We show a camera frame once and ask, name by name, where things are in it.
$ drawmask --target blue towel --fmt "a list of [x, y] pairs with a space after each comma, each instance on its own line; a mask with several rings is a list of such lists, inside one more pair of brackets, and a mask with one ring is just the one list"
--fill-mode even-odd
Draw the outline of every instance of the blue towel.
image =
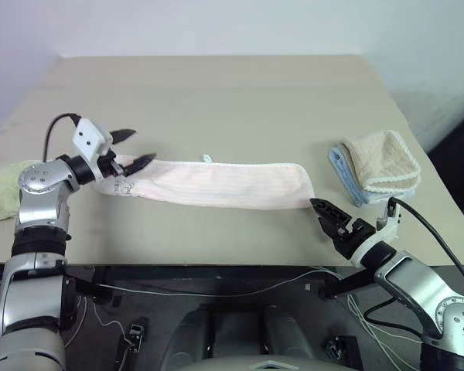
[[330, 149], [328, 158], [332, 163], [332, 166], [335, 169], [337, 175], [339, 176], [340, 181], [344, 187], [346, 187], [350, 198], [353, 200], [353, 203], [356, 206], [362, 206], [363, 204], [368, 203], [386, 202], [390, 197], [410, 197], [415, 193], [414, 190], [398, 194], [364, 191], [361, 189], [359, 183], [354, 178], [353, 173], [350, 171], [349, 164], [347, 163], [346, 156], [339, 148], [333, 147]]

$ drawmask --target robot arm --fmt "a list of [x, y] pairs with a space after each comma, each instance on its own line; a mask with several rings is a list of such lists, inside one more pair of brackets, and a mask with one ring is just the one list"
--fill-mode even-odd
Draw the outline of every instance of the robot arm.
[[434, 270], [388, 243], [396, 237], [400, 206], [389, 200], [377, 229], [322, 199], [311, 200], [323, 231], [355, 267], [374, 272], [374, 282], [410, 308], [423, 326], [421, 369], [464, 370], [464, 295], [454, 292]]
[[76, 320], [76, 281], [65, 274], [69, 196], [81, 185], [111, 175], [130, 175], [155, 155], [123, 167], [111, 145], [134, 134], [107, 133], [78, 117], [77, 156], [33, 165], [19, 177], [20, 208], [12, 257], [0, 286], [0, 370], [66, 370], [59, 330]]

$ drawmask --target table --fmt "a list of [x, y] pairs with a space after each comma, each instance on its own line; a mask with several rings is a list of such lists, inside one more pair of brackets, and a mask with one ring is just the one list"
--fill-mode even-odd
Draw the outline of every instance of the table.
[[[356, 56], [137, 56], [59, 60], [0, 131], [0, 166], [40, 158], [49, 121], [76, 111], [109, 130], [138, 135], [116, 152], [160, 159], [296, 162], [316, 196], [374, 223], [383, 205], [356, 208], [327, 159], [341, 138], [399, 131], [422, 168], [410, 200], [464, 263], [464, 216], [383, 84]], [[50, 155], [73, 154], [73, 126], [58, 124]], [[255, 211], [102, 196], [70, 198], [71, 264], [347, 265], [311, 209]], [[14, 220], [0, 222], [0, 262]], [[426, 264], [451, 264], [403, 212], [393, 243]]]

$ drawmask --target green towel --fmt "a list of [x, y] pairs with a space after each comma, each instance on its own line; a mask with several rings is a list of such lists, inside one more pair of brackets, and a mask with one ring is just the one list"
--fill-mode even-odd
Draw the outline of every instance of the green towel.
[[19, 175], [37, 160], [14, 162], [0, 169], [0, 220], [17, 215], [19, 210]]

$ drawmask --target white wall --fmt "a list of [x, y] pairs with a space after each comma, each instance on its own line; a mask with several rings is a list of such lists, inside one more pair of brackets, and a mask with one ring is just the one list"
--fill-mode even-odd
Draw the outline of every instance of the white wall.
[[425, 149], [464, 117], [464, 0], [1, 0], [0, 124], [57, 55], [341, 53]]

